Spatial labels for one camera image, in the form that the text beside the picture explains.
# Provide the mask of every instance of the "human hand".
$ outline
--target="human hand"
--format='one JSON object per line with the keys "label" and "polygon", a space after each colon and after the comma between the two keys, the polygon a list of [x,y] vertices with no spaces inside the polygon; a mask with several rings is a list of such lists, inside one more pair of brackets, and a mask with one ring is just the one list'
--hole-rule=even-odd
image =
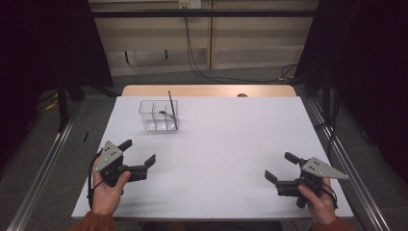
{"label": "human hand", "polygon": [[[331,192],[331,189],[325,186],[330,187],[330,179],[323,178],[323,184],[323,188]],[[317,197],[313,191],[304,185],[299,185],[298,189],[308,199],[307,207],[313,225],[329,224],[336,220],[333,200],[328,194],[322,193],[320,197]]]}
{"label": "human hand", "polygon": [[131,173],[130,171],[123,172],[114,187],[105,184],[103,177],[99,172],[95,171],[99,158],[96,159],[92,168],[93,178],[93,205],[92,211],[97,215],[112,215],[119,205],[123,187],[128,182]]}

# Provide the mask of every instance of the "white table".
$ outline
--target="white table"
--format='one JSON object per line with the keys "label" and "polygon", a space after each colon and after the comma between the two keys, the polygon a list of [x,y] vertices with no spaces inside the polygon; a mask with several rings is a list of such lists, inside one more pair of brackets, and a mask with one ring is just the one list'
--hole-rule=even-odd
{"label": "white table", "polygon": [[[156,164],[147,180],[125,187],[117,218],[138,220],[273,220],[307,218],[295,197],[278,196],[265,170],[279,180],[293,180],[299,167],[284,159],[317,157],[328,163],[299,97],[173,96],[179,104],[180,130],[145,132],[138,114],[142,100],[165,96],[118,97],[101,142],[131,139],[124,164],[142,164],[152,154]],[[352,217],[337,180],[339,217]],[[75,210],[89,210],[84,188]]]}

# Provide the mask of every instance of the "silver metal plate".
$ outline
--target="silver metal plate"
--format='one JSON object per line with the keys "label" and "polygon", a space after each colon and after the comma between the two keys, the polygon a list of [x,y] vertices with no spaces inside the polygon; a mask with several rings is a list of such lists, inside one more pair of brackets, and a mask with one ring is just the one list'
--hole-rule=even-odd
{"label": "silver metal plate", "polygon": [[95,171],[99,172],[103,170],[106,166],[110,165],[117,158],[121,157],[123,152],[112,142],[106,141],[105,146],[102,149],[101,156],[99,157],[98,165]]}
{"label": "silver metal plate", "polygon": [[304,171],[320,177],[329,177],[336,179],[348,179],[348,175],[340,172],[339,170],[331,167],[327,163],[319,160],[316,157],[312,157],[303,167]]}

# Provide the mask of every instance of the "clear plastic box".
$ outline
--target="clear plastic box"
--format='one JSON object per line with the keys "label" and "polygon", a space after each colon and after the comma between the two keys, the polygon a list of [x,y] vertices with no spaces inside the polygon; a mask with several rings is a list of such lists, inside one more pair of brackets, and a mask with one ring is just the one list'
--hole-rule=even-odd
{"label": "clear plastic box", "polygon": [[175,131],[179,129],[177,100],[143,100],[139,115],[146,131]]}

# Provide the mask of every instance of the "metal rail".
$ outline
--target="metal rail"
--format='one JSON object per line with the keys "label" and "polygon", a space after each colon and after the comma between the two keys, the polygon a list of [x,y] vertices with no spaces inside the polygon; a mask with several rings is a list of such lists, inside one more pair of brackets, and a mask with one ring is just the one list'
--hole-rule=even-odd
{"label": "metal rail", "polygon": [[345,14],[317,10],[95,10],[93,17],[315,17]]}
{"label": "metal rail", "polygon": [[[322,108],[320,104],[318,103],[316,99],[312,99],[310,102],[311,102],[313,111],[319,120],[319,123],[323,123],[324,118],[322,115]],[[325,126],[324,133],[327,136],[327,138],[330,140],[330,136],[331,134],[333,134],[332,127]],[[345,152],[343,145],[341,144],[336,134],[333,134],[332,136],[332,146],[333,146],[333,149],[335,150],[335,153],[341,165],[343,166],[344,170],[348,174],[351,186],[353,187],[354,191],[359,197],[375,230],[378,230],[378,231],[390,230],[390,227],[388,226],[386,220],[382,216],[381,211],[378,208],[378,205],[372,198],[370,192],[368,191],[367,187],[363,183],[363,180],[360,178],[360,175],[358,174],[356,168],[354,167],[351,160],[349,159],[347,153]]]}
{"label": "metal rail", "polygon": [[69,135],[69,132],[72,128],[73,121],[75,117],[78,115],[78,112],[81,108],[82,102],[77,103],[75,108],[73,109],[72,118],[66,124],[62,132],[58,133],[57,137],[55,138],[54,144],[52,145],[50,151],[48,152],[47,157],[44,160],[44,163],[39,170],[36,179],[34,180],[33,184],[28,190],[26,196],[24,197],[22,203],[17,209],[12,222],[10,223],[7,231],[22,231],[24,230],[27,222],[33,213],[38,199],[41,196],[41,193],[47,183],[49,178],[49,174],[56,163],[58,156],[64,146],[66,138]]}

